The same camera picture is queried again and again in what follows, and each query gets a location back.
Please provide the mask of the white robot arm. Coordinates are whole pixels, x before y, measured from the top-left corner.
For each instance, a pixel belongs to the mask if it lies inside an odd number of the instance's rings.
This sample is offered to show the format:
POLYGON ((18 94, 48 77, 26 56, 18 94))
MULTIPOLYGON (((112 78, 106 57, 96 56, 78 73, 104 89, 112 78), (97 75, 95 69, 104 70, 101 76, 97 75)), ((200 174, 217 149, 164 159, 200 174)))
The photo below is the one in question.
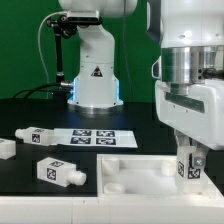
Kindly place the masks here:
MULTIPOLYGON (((138 0, 58 0, 63 20, 81 38, 72 107, 108 110, 122 104, 114 76, 114 38, 104 17, 134 12, 138 0)), ((160 44, 152 66, 160 121, 196 142, 192 165, 224 149, 224 0, 147 0, 147 31, 160 44)))

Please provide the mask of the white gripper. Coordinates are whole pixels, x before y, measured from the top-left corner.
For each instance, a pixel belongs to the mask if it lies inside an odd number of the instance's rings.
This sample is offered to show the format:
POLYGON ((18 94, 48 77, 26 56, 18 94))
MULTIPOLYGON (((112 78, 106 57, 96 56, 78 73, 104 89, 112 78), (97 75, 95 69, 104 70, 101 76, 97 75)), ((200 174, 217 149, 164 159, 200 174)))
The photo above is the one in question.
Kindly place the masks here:
POLYGON ((190 138, 200 142, 192 153, 195 169, 205 167, 209 148, 224 150, 224 81, 191 85, 187 96, 171 94, 157 81, 155 97, 159 120, 176 129, 177 146, 190 146, 190 138))

